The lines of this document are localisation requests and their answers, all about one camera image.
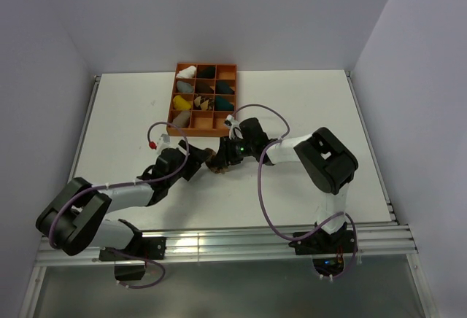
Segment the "brown argyle sock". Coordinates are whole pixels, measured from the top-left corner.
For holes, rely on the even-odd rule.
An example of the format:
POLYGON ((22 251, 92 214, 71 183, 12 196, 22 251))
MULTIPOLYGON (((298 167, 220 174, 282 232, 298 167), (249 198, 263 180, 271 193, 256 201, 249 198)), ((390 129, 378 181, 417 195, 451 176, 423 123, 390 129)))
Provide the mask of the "brown argyle sock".
POLYGON ((224 174, 228 170, 229 160, 225 148, 220 148, 217 152, 211 148, 205 148, 204 151, 209 154, 205 165, 211 172, 224 174))

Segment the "tan sock with maroon cuff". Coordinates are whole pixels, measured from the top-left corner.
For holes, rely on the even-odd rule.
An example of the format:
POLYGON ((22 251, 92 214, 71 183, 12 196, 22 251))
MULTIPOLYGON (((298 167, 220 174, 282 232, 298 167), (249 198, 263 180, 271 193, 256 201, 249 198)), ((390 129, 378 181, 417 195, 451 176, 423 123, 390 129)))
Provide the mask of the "tan sock with maroon cuff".
POLYGON ((188 128, 190 126, 191 111, 183 110, 179 112, 173 112, 173 118, 171 120, 170 128, 188 128))

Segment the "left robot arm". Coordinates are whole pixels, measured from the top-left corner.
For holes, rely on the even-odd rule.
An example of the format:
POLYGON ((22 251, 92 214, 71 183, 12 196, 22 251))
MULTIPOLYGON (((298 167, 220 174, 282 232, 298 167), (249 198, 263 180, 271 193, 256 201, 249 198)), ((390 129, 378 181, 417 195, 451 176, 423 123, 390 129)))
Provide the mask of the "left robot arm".
POLYGON ((95 246, 116 249, 125 259, 134 259, 145 246, 142 231, 126 220, 106 216, 159 203, 179 179, 189 181, 212 156, 209 148, 201 150, 180 141, 177 147, 164 147, 154 164, 133 182, 97 187, 82 177, 73 178, 37 217, 36 229, 52 247, 69 256, 95 246))

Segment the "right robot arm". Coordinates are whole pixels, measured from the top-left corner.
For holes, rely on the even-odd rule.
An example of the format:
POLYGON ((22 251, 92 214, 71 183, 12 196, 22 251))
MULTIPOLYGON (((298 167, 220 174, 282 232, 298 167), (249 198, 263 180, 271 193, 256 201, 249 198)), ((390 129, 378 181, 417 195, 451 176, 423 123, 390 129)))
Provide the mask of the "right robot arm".
POLYGON ((324 194, 313 230, 280 235, 296 254, 343 254, 357 250, 356 227, 345 209, 358 161, 329 129, 319 128, 294 139, 270 139, 255 117, 238 123, 229 116, 225 124, 231 134, 220 138, 218 151, 207 162, 213 172, 223 173, 245 157, 254 157, 260 166, 297 162, 324 194))

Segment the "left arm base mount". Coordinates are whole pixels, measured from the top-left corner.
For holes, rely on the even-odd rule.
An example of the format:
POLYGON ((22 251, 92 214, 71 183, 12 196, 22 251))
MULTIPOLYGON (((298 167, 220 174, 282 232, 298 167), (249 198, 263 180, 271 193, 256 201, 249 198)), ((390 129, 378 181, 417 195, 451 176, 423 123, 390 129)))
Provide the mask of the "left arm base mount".
POLYGON ((129 289, 152 287, 162 282, 166 276, 165 267, 158 262, 165 257, 166 240, 164 236, 141 237, 125 249, 106 247, 99 251, 99 261, 115 263, 114 277, 121 286, 129 289), (159 277, 149 284, 133 284, 143 279, 150 266, 155 266, 160 270, 159 277))

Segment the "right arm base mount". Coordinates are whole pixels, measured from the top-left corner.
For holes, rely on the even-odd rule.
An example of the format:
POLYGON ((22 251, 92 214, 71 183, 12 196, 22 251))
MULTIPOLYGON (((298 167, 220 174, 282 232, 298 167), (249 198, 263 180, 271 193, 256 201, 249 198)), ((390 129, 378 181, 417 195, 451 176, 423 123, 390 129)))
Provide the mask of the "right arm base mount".
POLYGON ((338 255, 352 254, 356 245, 351 230, 336 232, 332 235, 319 230, 314 235, 300 241, 291 241, 288 246, 296 255, 338 255))

